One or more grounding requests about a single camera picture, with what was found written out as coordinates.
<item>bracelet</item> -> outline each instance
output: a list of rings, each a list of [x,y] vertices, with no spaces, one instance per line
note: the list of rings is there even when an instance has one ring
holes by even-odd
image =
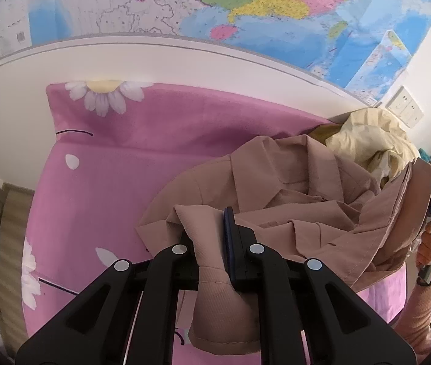
[[[430,282],[430,284],[427,284],[420,277],[418,277],[416,279],[416,284],[418,284],[421,287],[430,287],[431,286],[431,282]]]

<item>yellow flower center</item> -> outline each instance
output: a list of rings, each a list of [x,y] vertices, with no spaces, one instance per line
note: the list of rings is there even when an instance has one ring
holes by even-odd
[[[87,81],[87,87],[96,93],[110,93],[117,89],[122,81]]]

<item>pile of clothes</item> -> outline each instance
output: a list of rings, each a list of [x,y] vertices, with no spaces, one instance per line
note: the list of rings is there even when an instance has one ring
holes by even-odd
[[[259,136],[185,171],[155,197],[137,232],[152,255],[187,232],[199,290],[181,293],[177,326],[190,327],[201,350],[246,354],[260,349],[257,298],[235,292],[224,269],[224,208],[258,242],[297,262],[321,259],[357,292],[402,267],[430,194],[431,165],[389,113],[366,109],[339,128]]]

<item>person's arm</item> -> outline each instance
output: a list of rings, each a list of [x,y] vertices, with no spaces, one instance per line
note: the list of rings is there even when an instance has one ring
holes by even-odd
[[[418,247],[416,265],[431,264],[431,223],[425,227],[422,242]],[[395,331],[415,350],[418,363],[431,352],[431,282],[430,285],[418,278],[413,292],[405,304]]]

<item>power outlet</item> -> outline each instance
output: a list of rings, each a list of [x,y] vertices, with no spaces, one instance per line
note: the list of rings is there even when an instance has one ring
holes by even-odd
[[[409,128],[414,127],[424,116],[415,99],[403,86],[386,108],[401,119]]]

